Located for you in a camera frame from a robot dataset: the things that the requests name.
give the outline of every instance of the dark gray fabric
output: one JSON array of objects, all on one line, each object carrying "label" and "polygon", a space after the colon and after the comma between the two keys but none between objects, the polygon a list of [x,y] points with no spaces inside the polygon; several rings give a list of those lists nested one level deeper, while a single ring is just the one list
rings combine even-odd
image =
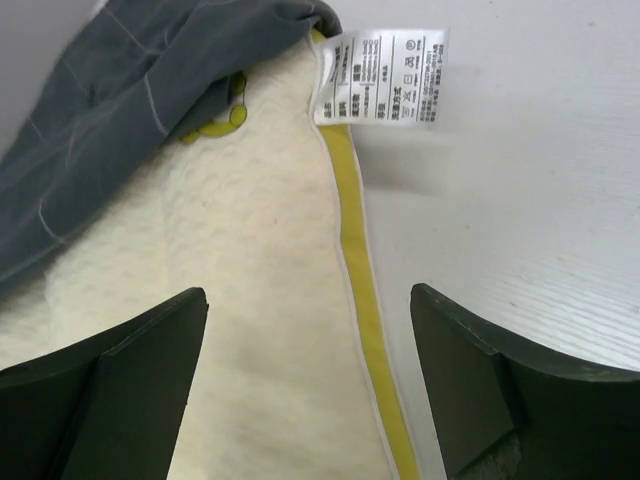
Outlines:
[{"label": "dark gray fabric", "polygon": [[317,0],[111,0],[0,161],[0,294],[71,241],[167,138],[223,111],[231,75],[313,25],[340,32]]}]

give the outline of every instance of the cream fleece blanket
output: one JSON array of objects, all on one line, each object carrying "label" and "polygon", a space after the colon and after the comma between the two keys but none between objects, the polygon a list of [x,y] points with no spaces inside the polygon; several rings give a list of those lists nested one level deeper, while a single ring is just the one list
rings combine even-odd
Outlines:
[{"label": "cream fleece blanket", "polygon": [[354,328],[331,158],[308,115],[312,47],[247,76],[238,131],[166,147],[3,304],[0,368],[201,286],[209,320],[170,479],[397,476]]}]

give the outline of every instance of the care label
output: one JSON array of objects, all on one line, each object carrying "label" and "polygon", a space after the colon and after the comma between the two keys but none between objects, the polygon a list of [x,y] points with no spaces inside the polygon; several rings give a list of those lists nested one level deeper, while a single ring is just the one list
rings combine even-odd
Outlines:
[{"label": "care label", "polygon": [[447,41],[447,30],[367,30],[320,43],[315,123],[431,126]]}]

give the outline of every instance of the white table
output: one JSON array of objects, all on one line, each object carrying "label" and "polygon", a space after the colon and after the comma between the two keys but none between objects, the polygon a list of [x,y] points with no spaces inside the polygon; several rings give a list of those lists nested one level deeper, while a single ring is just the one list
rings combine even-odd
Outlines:
[{"label": "white table", "polygon": [[389,349],[423,473],[439,480],[414,283],[549,347],[640,370],[640,3],[333,5],[345,29],[451,28],[438,134],[356,131]]}]

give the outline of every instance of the yellow stripe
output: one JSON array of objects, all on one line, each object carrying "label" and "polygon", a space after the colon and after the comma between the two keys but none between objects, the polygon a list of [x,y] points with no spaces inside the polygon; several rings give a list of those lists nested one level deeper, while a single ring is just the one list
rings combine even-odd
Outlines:
[{"label": "yellow stripe", "polygon": [[[312,38],[316,43],[324,40],[317,30],[312,30]],[[360,177],[351,137],[347,127],[343,125],[319,127],[319,130],[329,149],[338,185],[342,211],[340,241],[351,279],[362,350],[373,383],[380,417],[400,478],[418,480],[418,466],[384,346],[382,322],[367,250]]]}]

